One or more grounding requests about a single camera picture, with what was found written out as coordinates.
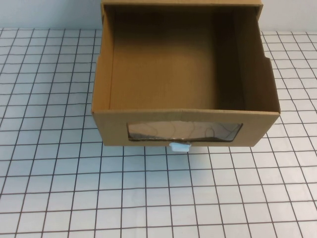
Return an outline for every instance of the corrugated cardboard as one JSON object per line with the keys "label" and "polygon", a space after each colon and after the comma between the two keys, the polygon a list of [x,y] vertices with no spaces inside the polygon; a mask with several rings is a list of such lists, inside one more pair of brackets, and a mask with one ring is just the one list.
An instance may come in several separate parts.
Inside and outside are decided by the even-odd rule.
{"label": "corrugated cardboard", "polygon": [[[92,114],[105,145],[255,145],[280,114],[261,8],[259,0],[102,0]],[[177,121],[242,126],[227,142],[153,133],[137,141],[128,128]]]}

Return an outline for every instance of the white wall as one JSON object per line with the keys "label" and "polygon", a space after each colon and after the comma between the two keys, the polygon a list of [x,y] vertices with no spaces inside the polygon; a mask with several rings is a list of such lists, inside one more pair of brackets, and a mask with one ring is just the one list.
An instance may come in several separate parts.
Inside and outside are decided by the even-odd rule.
{"label": "white wall", "polygon": [[317,31],[317,0],[262,0],[261,30]]}
{"label": "white wall", "polygon": [[[262,1],[262,30],[317,31],[317,0]],[[98,29],[100,0],[0,0],[0,27]]]}
{"label": "white wall", "polygon": [[100,0],[0,0],[0,27],[101,28]]}

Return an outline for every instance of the cardboard drawer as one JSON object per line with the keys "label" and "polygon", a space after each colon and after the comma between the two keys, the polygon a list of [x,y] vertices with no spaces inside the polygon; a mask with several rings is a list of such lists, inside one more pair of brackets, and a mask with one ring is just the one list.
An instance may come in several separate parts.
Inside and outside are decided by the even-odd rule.
{"label": "cardboard drawer", "polygon": [[280,115],[258,0],[103,0],[105,145],[253,146]]}

